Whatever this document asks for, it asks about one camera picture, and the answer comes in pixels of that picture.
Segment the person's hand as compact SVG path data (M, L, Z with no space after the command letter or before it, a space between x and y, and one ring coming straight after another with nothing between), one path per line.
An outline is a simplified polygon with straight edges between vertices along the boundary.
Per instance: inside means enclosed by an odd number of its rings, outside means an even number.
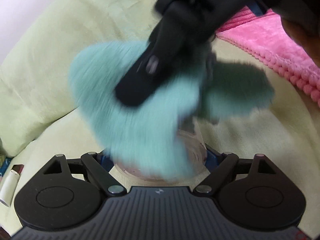
M286 1L280 8L285 33L319 66L319 11L301 1Z

